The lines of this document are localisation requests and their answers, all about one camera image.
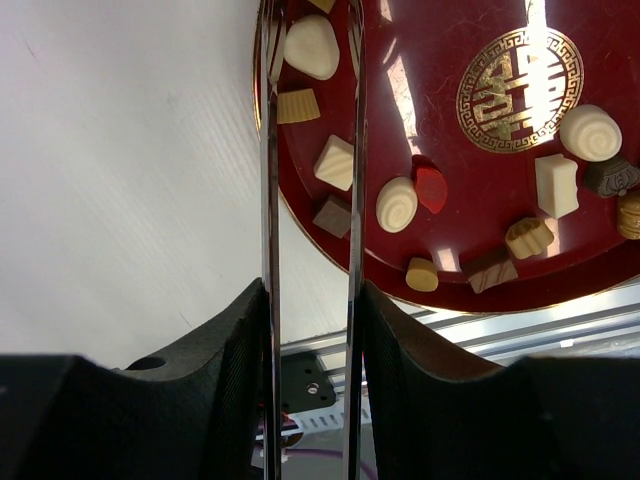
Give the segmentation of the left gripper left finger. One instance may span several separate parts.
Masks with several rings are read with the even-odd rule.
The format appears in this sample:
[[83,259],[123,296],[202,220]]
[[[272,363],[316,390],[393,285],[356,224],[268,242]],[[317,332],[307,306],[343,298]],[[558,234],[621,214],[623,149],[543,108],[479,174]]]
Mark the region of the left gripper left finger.
[[125,369],[78,355],[1,359],[5,479],[247,479],[265,292]]

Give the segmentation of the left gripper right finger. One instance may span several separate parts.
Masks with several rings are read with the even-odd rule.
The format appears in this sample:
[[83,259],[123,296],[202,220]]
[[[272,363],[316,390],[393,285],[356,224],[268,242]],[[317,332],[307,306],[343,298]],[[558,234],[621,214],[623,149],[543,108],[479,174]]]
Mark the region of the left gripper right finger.
[[383,479],[635,479],[639,363],[525,357],[500,366],[446,340],[375,285],[364,361]]

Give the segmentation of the tan patterned cube chocolate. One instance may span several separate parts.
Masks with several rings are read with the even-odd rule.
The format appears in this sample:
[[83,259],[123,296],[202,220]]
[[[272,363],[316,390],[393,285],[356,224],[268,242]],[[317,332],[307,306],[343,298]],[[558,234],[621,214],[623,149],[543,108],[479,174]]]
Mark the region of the tan patterned cube chocolate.
[[331,12],[335,4],[335,0],[308,0],[308,2],[326,14]]

